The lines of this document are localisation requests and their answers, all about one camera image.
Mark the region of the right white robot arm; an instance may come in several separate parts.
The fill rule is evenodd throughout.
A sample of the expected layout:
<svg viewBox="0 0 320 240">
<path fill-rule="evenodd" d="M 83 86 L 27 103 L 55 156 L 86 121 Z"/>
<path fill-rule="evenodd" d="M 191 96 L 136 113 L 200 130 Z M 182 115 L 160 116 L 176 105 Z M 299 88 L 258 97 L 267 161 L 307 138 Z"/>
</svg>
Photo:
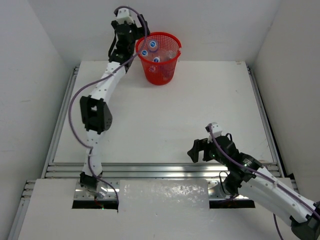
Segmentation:
<svg viewBox="0 0 320 240">
<path fill-rule="evenodd" d="M 220 188 L 223 196 L 250 198 L 281 218 L 300 240 L 320 238 L 319 202 L 287 187 L 254 157 L 240 152 L 229 134 L 194 140 L 187 155 L 197 163 L 200 152 L 203 161 L 215 160 L 227 167 L 229 173 Z"/>
</svg>

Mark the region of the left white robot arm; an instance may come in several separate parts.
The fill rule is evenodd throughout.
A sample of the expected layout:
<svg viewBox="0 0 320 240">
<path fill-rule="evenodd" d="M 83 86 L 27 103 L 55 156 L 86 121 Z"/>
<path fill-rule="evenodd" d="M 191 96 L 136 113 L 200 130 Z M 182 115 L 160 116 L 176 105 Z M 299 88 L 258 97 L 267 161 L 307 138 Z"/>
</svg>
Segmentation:
<svg viewBox="0 0 320 240">
<path fill-rule="evenodd" d="M 113 121 L 108 102 L 120 79 L 132 64 L 136 41 L 150 34 L 147 22 L 141 20 L 140 23 L 141 27 L 127 21 L 111 22 L 115 37 L 108 51 L 109 62 L 102 76 L 103 81 L 99 82 L 88 96 L 80 98 L 81 118 L 89 146 L 88 157 L 80 174 L 80 185 L 90 192 L 97 191 L 97 177 L 103 173 L 99 141 Z"/>
</svg>

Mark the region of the clear ribbed bottle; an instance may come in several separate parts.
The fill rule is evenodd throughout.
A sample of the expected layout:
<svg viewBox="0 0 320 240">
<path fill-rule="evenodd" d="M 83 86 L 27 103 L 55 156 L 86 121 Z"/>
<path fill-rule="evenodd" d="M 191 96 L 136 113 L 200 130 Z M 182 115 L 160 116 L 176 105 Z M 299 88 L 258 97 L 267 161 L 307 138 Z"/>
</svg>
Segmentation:
<svg viewBox="0 0 320 240">
<path fill-rule="evenodd" d="M 177 53 L 173 50 L 168 50 L 164 54 L 165 61 L 170 61 L 176 57 Z"/>
</svg>

